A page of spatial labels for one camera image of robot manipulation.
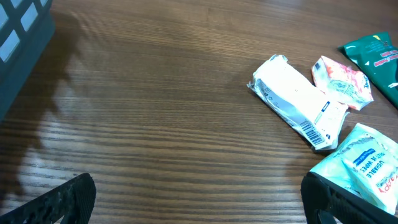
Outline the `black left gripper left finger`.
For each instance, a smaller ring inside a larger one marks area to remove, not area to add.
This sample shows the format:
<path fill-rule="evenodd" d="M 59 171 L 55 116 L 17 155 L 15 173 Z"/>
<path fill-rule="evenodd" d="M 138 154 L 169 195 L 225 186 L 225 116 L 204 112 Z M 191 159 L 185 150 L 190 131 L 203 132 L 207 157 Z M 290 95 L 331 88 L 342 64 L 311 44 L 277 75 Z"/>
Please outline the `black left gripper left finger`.
<path fill-rule="evenodd" d="M 1 224 L 88 224 L 95 199 L 94 180 L 83 173 L 1 215 Z"/>

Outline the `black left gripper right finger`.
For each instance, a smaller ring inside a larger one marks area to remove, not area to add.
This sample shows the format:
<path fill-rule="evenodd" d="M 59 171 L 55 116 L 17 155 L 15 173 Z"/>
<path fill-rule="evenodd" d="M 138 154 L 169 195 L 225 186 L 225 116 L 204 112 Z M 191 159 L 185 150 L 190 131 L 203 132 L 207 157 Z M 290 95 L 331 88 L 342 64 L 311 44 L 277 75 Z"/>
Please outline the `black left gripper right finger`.
<path fill-rule="evenodd" d="M 397 224 L 397 217 L 314 172 L 303 177 L 300 191 L 308 224 Z"/>

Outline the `mint wet wipes pack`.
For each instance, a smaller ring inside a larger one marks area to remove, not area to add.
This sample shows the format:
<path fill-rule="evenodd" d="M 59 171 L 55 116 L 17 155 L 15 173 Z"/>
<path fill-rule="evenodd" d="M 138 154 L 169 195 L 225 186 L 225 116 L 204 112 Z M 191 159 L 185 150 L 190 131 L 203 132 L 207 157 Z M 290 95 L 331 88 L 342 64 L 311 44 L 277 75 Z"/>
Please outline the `mint wet wipes pack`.
<path fill-rule="evenodd" d="M 391 215 L 397 207 L 397 143 L 374 128 L 356 124 L 336 151 L 312 172 Z"/>

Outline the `white carton box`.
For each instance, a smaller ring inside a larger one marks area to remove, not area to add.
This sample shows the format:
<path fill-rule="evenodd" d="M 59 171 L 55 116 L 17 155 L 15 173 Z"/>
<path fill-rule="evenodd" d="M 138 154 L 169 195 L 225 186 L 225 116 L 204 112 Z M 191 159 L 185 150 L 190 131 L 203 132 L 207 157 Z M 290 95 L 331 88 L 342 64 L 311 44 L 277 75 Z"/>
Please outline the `white carton box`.
<path fill-rule="evenodd" d="M 284 55 L 273 55 L 254 73 L 248 83 L 263 102 L 316 151 L 338 147 L 338 137 L 348 114 L 341 104 L 312 85 Z"/>

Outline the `green 3M gloves package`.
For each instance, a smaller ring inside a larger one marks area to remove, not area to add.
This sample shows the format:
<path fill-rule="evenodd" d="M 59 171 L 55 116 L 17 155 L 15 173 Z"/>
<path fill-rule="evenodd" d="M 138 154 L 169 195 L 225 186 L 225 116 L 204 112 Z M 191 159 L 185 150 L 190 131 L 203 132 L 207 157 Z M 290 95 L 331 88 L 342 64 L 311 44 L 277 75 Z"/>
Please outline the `green 3M gloves package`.
<path fill-rule="evenodd" d="M 339 46 L 338 50 L 397 107 L 397 47 L 387 32 L 364 36 Z"/>

